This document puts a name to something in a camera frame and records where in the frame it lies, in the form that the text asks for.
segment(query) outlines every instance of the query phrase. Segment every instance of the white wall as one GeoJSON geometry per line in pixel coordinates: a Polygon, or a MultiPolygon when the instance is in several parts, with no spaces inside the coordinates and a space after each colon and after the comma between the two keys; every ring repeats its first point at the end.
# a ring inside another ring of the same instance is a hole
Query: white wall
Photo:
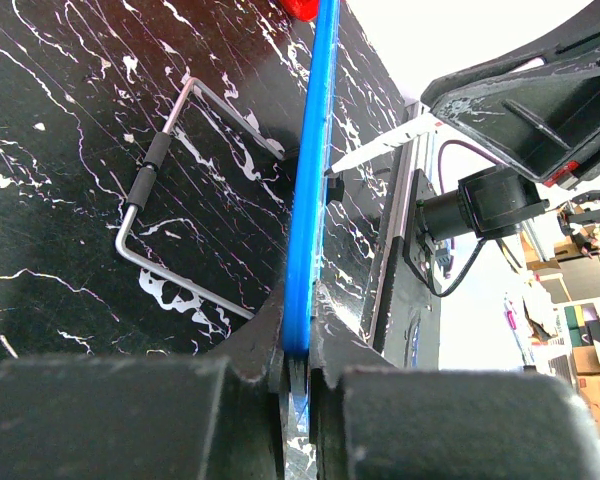
{"type": "Polygon", "coordinates": [[[518,48],[589,0],[347,0],[407,100],[437,77],[518,48]]]}
{"type": "MultiPolygon", "coordinates": [[[[451,128],[440,129],[436,143],[439,146],[446,140],[458,138],[473,143],[451,128]]],[[[445,191],[458,188],[458,180],[490,166],[491,163],[464,147],[451,145],[445,148],[441,168],[445,191]]],[[[433,184],[438,187],[437,162],[434,170],[433,184]]],[[[452,279],[443,281],[441,289],[448,288],[456,278],[476,243],[473,233],[456,238],[452,279]]],[[[513,248],[513,240],[508,239],[507,245],[513,248]]],[[[520,277],[511,270],[497,244],[487,242],[458,289],[442,299],[440,369],[521,368],[522,356],[504,309],[505,294],[515,300],[520,298],[521,291],[520,277]]],[[[520,303],[517,311],[523,311],[520,303]]]]}

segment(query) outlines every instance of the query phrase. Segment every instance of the black machine housing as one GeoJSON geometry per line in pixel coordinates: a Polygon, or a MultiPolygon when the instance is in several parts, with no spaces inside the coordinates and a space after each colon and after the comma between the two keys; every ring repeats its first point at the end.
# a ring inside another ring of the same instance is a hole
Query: black machine housing
{"type": "Polygon", "coordinates": [[[596,178],[600,0],[513,52],[435,80],[422,101],[534,182],[596,178]]]}

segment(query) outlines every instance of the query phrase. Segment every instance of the red part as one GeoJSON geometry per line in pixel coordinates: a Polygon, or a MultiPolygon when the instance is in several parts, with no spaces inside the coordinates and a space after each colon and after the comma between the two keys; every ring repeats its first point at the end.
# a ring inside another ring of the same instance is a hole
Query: red part
{"type": "Polygon", "coordinates": [[[298,20],[308,22],[318,16],[319,0],[280,0],[284,9],[298,20]]]}
{"type": "Polygon", "coordinates": [[[558,170],[553,175],[553,177],[551,177],[549,180],[544,182],[545,187],[553,187],[556,183],[558,183],[558,180],[560,180],[560,177],[562,177],[566,173],[573,172],[579,166],[580,166],[580,164],[578,162],[567,163],[564,167],[562,167],[560,170],[558,170]]]}

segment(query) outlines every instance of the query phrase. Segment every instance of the black electrical cable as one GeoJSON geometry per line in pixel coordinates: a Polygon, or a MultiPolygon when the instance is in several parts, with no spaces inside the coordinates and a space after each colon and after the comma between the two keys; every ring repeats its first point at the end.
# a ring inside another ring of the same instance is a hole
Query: black electrical cable
{"type": "MultiPolygon", "coordinates": [[[[444,149],[447,148],[450,145],[457,145],[459,147],[464,147],[467,150],[471,150],[473,153],[475,153],[476,155],[479,155],[480,157],[484,158],[486,161],[493,163],[494,165],[500,165],[502,162],[498,161],[498,159],[496,159],[495,157],[492,157],[491,155],[486,154],[485,152],[483,152],[482,150],[480,150],[478,147],[475,147],[473,145],[471,145],[470,143],[464,142],[462,140],[447,140],[446,142],[444,142],[442,145],[440,145],[440,149],[438,150],[438,180],[440,181],[440,193],[445,193],[444,192],[444,183],[442,181],[442,154],[444,153],[444,149]]],[[[455,250],[456,248],[456,239],[455,237],[451,239],[451,250],[455,250]]],[[[453,268],[453,255],[451,256],[451,260],[449,262],[449,272],[451,272],[451,269],[453,268]]]]}
{"type": "MultiPolygon", "coordinates": [[[[485,152],[480,150],[478,147],[474,147],[470,143],[464,142],[462,140],[447,140],[442,145],[440,145],[440,149],[438,150],[438,180],[440,180],[440,192],[441,193],[444,193],[444,184],[442,182],[442,154],[444,153],[445,148],[447,148],[450,145],[458,145],[459,147],[464,147],[468,150],[471,150],[476,155],[481,156],[482,158],[487,160],[489,163],[492,163],[494,165],[500,165],[502,163],[502,162],[498,161],[495,157],[492,157],[491,155],[486,154],[485,152]]],[[[427,271],[426,285],[429,288],[429,291],[431,292],[431,294],[435,295],[436,297],[440,297],[440,298],[448,297],[449,295],[451,295],[456,290],[456,288],[458,288],[458,286],[460,286],[460,284],[464,280],[464,277],[467,276],[467,273],[469,273],[469,269],[471,268],[473,263],[476,261],[476,258],[478,258],[478,255],[480,254],[480,251],[482,250],[482,247],[484,247],[485,243],[487,243],[487,240],[485,238],[481,238],[480,240],[478,240],[478,244],[476,245],[476,248],[473,249],[473,252],[471,253],[471,256],[469,257],[469,260],[467,260],[467,263],[464,264],[464,266],[462,267],[462,270],[460,270],[460,273],[458,274],[458,276],[451,283],[449,288],[447,288],[444,292],[436,292],[436,287],[433,282],[433,270],[434,270],[435,261],[430,260],[429,261],[430,267],[429,267],[429,270],[427,271]]],[[[455,245],[456,245],[455,238],[452,238],[451,239],[451,248],[455,249],[455,245]]],[[[453,256],[451,257],[451,263],[449,265],[449,270],[451,270],[452,267],[453,267],[453,256]]]]}
{"type": "Polygon", "coordinates": [[[485,243],[487,243],[486,238],[481,238],[480,240],[478,240],[478,244],[476,245],[476,248],[473,249],[469,260],[467,260],[467,263],[464,264],[464,267],[462,267],[462,270],[460,270],[460,273],[455,278],[453,283],[451,283],[449,288],[447,288],[444,292],[436,292],[436,286],[433,282],[434,263],[430,262],[430,267],[427,272],[427,287],[431,291],[431,294],[439,298],[448,297],[449,295],[451,295],[455,291],[455,289],[458,288],[458,286],[460,286],[460,284],[464,280],[464,277],[467,276],[467,273],[469,273],[469,269],[476,261],[476,258],[478,258],[478,255],[480,254],[480,251],[482,250],[482,247],[484,247],[485,243]]]}

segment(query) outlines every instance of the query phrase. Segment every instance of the blue plastic edge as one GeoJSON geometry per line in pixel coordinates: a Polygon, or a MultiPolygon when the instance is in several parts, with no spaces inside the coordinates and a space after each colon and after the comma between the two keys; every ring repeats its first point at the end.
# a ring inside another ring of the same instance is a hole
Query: blue plastic edge
{"type": "Polygon", "coordinates": [[[309,352],[313,286],[319,275],[339,17],[340,0],[320,1],[291,213],[282,321],[284,351],[296,356],[309,352]]]}

